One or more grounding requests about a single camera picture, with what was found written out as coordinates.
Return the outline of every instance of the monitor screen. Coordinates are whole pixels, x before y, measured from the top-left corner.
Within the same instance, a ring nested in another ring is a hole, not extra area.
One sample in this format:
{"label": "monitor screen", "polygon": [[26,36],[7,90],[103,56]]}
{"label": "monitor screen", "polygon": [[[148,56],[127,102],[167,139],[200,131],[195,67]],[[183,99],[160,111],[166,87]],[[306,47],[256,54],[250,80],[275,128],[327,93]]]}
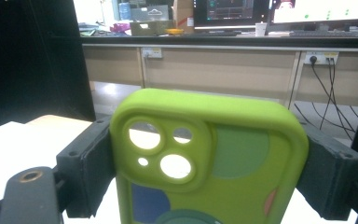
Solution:
{"label": "monitor screen", "polygon": [[358,0],[271,0],[270,23],[358,21]]}
{"label": "monitor screen", "polygon": [[194,0],[196,31],[254,29],[268,14],[269,0]]}

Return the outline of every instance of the power outlet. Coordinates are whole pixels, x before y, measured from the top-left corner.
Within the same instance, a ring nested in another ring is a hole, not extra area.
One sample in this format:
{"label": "power outlet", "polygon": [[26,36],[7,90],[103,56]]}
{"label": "power outlet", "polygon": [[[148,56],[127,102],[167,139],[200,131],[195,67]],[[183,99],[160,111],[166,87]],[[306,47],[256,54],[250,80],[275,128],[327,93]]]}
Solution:
{"label": "power outlet", "polygon": [[144,58],[162,58],[161,48],[142,48]]}
{"label": "power outlet", "polygon": [[305,56],[304,64],[311,64],[310,57],[316,57],[315,64],[337,64],[338,52],[335,51],[307,51]]}

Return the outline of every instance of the white table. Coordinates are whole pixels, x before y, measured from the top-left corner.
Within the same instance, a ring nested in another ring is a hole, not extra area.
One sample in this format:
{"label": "white table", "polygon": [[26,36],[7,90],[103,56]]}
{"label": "white table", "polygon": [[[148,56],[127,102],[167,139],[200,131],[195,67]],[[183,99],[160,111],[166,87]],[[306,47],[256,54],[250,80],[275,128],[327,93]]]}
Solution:
{"label": "white table", "polygon": [[[4,196],[6,182],[15,174],[37,166],[53,168],[56,155],[81,134],[90,122],[47,115],[26,124],[10,122],[0,126],[0,200]],[[96,217],[91,219],[68,218],[65,223],[120,223],[116,182],[112,181]],[[302,195],[295,191],[283,217],[283,224],[354,223],[351,213],[348,222],[326,221],[319,218]]]}

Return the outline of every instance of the white cup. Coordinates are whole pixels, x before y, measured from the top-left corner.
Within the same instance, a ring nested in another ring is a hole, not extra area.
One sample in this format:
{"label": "white cup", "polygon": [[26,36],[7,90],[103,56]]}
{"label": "white cup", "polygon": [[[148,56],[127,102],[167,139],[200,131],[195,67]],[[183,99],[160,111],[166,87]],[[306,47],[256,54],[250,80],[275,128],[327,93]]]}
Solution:
{"label": "white cup", "polygon": [[255,24],[255,36],[264,36],[266,35],[267,24],[264,22]]}

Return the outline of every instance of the cardboard box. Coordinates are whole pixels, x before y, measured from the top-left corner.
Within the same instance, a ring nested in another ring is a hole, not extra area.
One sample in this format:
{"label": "cardboard box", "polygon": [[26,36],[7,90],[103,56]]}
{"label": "cardboard box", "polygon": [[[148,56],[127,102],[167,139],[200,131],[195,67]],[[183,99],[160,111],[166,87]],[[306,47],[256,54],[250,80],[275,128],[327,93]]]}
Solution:
{"label": "cardboard box", "polygon": [[152,6],[131,9],[133,21],[167,21],[170,17],[168,6]]}
{"label": "cardboard box", "polygon": [[194,33],[193,0],[175,0],[173,2],[173,19],[177,29],[186,34]]}
{"label": "cardboard box", "polygon": [[130,23],[131,35],[166,35],[165,29],[174,27],[173,21],[134,21]]}

